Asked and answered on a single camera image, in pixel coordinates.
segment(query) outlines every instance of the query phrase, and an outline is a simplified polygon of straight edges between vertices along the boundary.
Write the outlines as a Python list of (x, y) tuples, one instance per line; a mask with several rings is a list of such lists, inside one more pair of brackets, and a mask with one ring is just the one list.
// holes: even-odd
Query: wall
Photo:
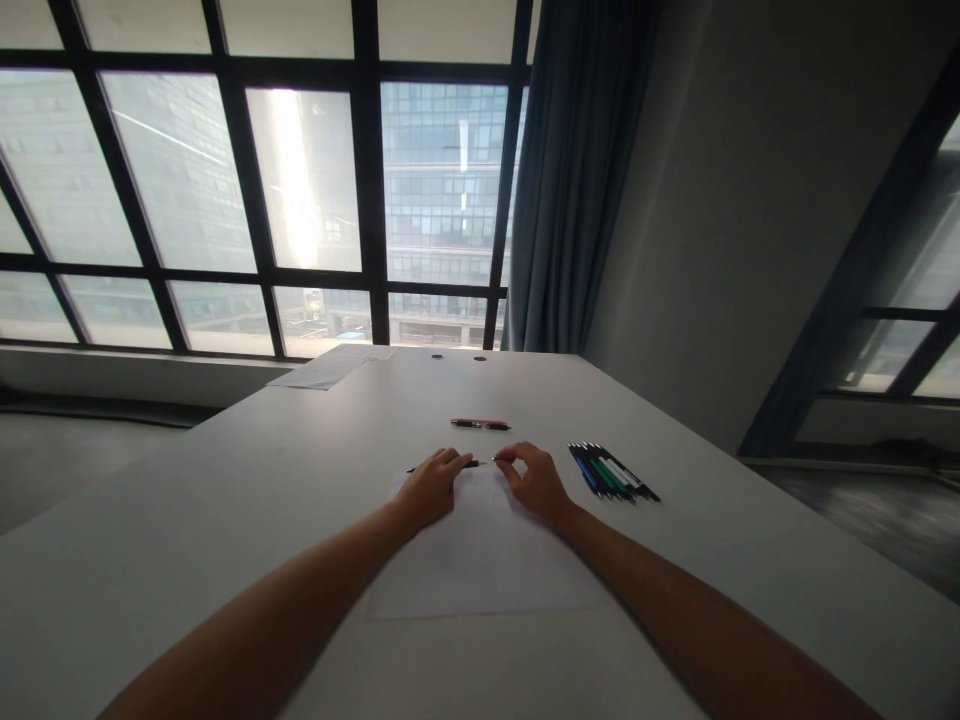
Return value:
[(224, 408), (299, 365), (50, 348), (0, 348), (0, 384), (55, 395)]
[(918, 437), (960, 452), (960, 408), (820, 398), (807, 414), (796, 440), (872, 445), (890, 438)]
[(960, 5), (726, 2), (701, 31), (702, 8), (667, 2), (584, 356), (734, 453), (956, 42)]

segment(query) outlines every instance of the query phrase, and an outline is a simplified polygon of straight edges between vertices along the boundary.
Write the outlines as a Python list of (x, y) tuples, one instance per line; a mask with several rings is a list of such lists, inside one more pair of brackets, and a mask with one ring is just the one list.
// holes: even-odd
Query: white table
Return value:
[[(570, 495), (726, 593), (890, 718), (960, 703), (960, 608), (573, 356), (402, 349), (329, 392), (265, 388), (0, 538), (0, 717), (95, 715), (251, 582), (444, 445), (527, 439)], [(473, 360), (476, 355), (486, 362)], [(510, 433), (451, 428), (508, 420)], [(663, 498), (599, 501), (566, 442)], [(361, 598), (291, 718), (701, 718), (619, 606), (369, 622)]]

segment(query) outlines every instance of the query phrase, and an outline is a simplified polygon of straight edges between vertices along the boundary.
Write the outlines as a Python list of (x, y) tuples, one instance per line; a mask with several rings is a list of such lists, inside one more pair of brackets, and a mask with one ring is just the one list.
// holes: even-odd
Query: glass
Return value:
[(231, 55), (353, 59), (350, 0), (220, 0)]
[(61, 277), (90, 341), (170, 349), (150, 283), (132, 278)]
[(0, 270), (0, 338), (77, 341), (45, 275)]
[(483, 347), (486, 298), (390, 293), (390, 344)]
[(46, 0), (4, 0), (0, 22), (4, 50), (61, 50), (60, 33)]
[(507, 301), (503, 298), (497, 303), (497, 324), (494, 326), (493, 349), (499, 350), (503, 341), (503, 321), (507, 316)]
[(503, 248), (503, 268), (500, 271), (500, 287), (510, 284), (510, 249), (513, 246), (513, 204), (517, 199), (517, 178), (520, 176), (520, 151), (523, 149), (523, 132), (527, 127), (527, 100), (530, 88), (523, 89), (520, 101), (520, 126), (517, 128), (517, 154), (513, 163), (513, 185), (510, 186), (510, 208), (507, 211), (507, 243)]
[(77, 0), (94, 50), (209, 53), (200, 0)]
[(274, 288), (283, 345), (291, 357), (314, 358), (340, 343), (373, 342), (370, 293)]
[(73, 73), (0, 71), (0, 148), (54, 260), (140, 265)]
[(174, 280), (170, 289), (191, 350), (274, 354), (258, 285)]
[(23, 230), (20, 229), (20, 223), (3, 197), (0, 197), (0, 252), (33, 254), (30, 244), (23, 236)]
[(280, 267), (360, 272), (350, 95), (247, 90)]
[(487, 285), (507, 89), (384, 83), (390, 280)]
[(516, 0), (377, 0), (381, 60), (510, 63)]
[(897, 232), (870, 304), (945, 309), (960, 291), (960, 120), (941, 143)]
[(101, 77), (164, 266), (256, 272), (217, 79)]
[(933, 323), (912, 320), (859, 321), (832, 385), (839, 390), (886, 392), (932, 327)]
[(960, 337), (953, 341), (913, 394), (960, 399)]

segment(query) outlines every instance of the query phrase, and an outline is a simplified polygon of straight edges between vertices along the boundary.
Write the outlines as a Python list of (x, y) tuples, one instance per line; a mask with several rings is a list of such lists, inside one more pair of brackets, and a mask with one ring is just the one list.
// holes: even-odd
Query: sheet of paper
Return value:
[[(398, 473), (393, 497), (406, 480)], [(370, 591), (373, 620), (579, 608), (609, 602), (583, 561), (510, 494), (496, 468), (464, 470), (456, 508), (422, 530)]]
[(343, 343), (267, 384), (329, 390), (364, 363), (389, 360), (396, 352), (397, 348), (386, 345)]

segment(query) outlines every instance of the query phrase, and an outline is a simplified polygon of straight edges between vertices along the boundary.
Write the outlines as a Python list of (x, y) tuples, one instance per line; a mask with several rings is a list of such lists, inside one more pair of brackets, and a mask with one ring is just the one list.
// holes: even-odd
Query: floor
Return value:
[(909, 475), (753, 469), (960, 604), (960, 493)]
[[(131, 422), (0, 414), (0, 534), (183, 432)], [(754, 469), (960, 604), (960, 494), (912, 476)]]
[(0, 535), (183, 432), (132, 422), (0, 414)]

